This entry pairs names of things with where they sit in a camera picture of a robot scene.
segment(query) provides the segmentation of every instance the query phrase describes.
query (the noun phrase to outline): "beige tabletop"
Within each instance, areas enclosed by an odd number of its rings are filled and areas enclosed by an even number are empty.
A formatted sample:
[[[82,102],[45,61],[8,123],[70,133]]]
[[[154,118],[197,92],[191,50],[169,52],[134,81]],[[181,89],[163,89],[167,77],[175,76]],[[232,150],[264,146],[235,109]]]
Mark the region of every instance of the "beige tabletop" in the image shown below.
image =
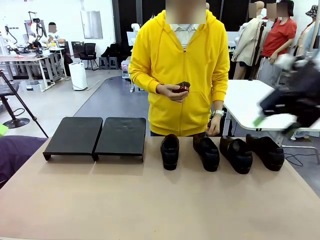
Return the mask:
[[[146,138],[144,164],[119,157],[34,156],[0,190],[0,236],[41,240],[319,240],[320,200],[286,162],[248,175],[221,156],[206,172],[192,138],[180,138],[165,171],[161,137]],[[218,145],[219,138],[214,138]]]
[[[25,56],[22,58],[17,58],[15,56],[0,56],[0,62],[34,62],[42,59],[46,59],[48,56],[44,57],[34,57],[34,56]]]

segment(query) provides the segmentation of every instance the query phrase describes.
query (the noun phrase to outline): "hand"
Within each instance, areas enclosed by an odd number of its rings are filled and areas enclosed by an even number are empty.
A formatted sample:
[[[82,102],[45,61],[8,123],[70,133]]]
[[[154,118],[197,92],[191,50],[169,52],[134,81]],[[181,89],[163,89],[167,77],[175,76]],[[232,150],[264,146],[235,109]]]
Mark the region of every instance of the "hand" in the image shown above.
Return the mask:
[[[270,57],[270,64],[271,65],[274,64],[277,58],[278,58],[278,53],[274,52]]]
[[[184,101],[184,99],[189,95],[189,92],[188,91],[184,91],[181,93],[172,92],[172,90],[178,90],[178,89],[180,89],[179,85],[159,84],[158,86],[156,86],[156,92],[158,94],[162,94],[162,95],[168,97],[171,101],[174,101],[177,103],[182,103]]]
[[[213,116],[211,120],[211,126],[207,129],[206,134],[208,137],[214,137],[220,133],[220,121],[221,121],[221,115],[216,114]]]

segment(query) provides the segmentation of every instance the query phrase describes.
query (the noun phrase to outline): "floor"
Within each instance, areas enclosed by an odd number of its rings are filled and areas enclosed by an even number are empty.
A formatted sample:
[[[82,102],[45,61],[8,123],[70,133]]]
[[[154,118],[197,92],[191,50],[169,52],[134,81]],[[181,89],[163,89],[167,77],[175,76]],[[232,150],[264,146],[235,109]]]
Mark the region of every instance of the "floor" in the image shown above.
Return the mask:
[[[130,93],[130,83],[122,80],[121,77],[112,77],[106,80],[98,90],[86,101],[86,103],[77,111],[75,117],[134,117],[146,118],[148,120],[148,93],[145,91],[136,91]],[[253,136],[270,136],[268,132],[256,132],[243,129],[233,120],[232,132],[236,137],[245,137],[250,133]],[[147,121],[146,135],[150,135],[149,122]],[[320,139],[310,137],[310,142],[292,142],[284,139],[284,145],[287,146],[311,146],[320,149]],[[314,154],[312,150],[306,149],[285,149],[289,154]],[[303,163],[303,166],[292,166],[311,186],[311,188],[320,197],[320,165],[317,164],[316,157],[297,156]],[[288,158],[293,163],[298,163],[294,158]]]
[[[64,117],[72,117],[106,79],[119,75],[121,75],[120,70],[87,70],[88,90],[74,91],[71,81],[60,81],[45,92],[20,89],[18,93],[32,114],[37,117],[44,131],[52,137]],[[9,96],[8,99],[12,110],[22,107],[16,96]],[[31,119],[27,112],[20,117]],[[0,123],[10,119],[7,111],[0,111]],[[9,129],[6,135],[45,137],[32,120],[23,127]]]

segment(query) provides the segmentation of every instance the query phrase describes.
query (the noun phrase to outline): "yellow hoodie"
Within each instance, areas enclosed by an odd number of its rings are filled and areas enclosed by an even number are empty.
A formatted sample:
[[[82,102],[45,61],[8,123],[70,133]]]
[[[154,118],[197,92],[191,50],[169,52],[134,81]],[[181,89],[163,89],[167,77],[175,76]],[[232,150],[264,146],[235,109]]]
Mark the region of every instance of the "yellow hoodie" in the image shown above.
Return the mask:
[[[149,92],[152,132],[177,136],[203,133],[213,101],[223,101],[228,87],[227,32],[207,10],[206,24],[199,26],[184,51],[165,16],[164,10],[140,29],[129,65],[130,77]],[[190,83],[190,93],[183,103],[156,93],[158,84],[181,82]]]

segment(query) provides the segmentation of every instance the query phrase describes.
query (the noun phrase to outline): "black shoe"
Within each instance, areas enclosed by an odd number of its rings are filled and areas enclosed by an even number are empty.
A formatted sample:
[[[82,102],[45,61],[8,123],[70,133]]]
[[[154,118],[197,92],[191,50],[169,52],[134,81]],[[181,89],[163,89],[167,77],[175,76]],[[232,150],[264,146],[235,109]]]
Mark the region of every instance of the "black shoe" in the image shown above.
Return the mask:
[[[220,162],[219,150],[209,137],[194,136],[193,148],[200,155],[206,171],[217,171]]]
[[[249,173],[253,158],[252,151],[245,141],[222,136],[220,139],[220,152],[228,159],[233,169],[239,174]]]
[[[160,150],[164,169],[168,171],[175,170],[179,158],[179,139],[177,136],[174,134],[166,136],[161,143]]]
[[[253,137],[246,135],[246,143],[263,162],[264,166],[271,171],[280,171],[284,162],[284,150],[279,147],[270,137]]]

